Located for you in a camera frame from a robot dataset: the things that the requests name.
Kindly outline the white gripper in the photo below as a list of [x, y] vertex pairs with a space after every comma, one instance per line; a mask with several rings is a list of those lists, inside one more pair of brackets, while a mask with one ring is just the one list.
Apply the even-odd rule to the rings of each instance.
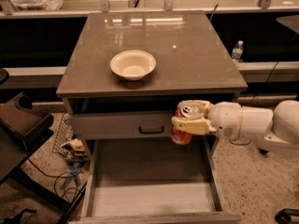
[[189, 119], [173, 117], [172, 125], [185, 133], [204, 135], [214, 133], [223, 139], [236, 139], [240, 131], [241, 105], [221, 102], [190, 100], [185, 105]]

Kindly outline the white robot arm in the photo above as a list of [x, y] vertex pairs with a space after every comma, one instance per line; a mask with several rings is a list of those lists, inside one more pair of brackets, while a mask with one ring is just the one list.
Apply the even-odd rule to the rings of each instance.
[[184, 133], [243, 139], [265, 151], [299, 155], [298, 101], [283, 101], [272, 110], [231, 102], [213, 105], [209, 101], [188, 100], [178, 104], [172, 125]]

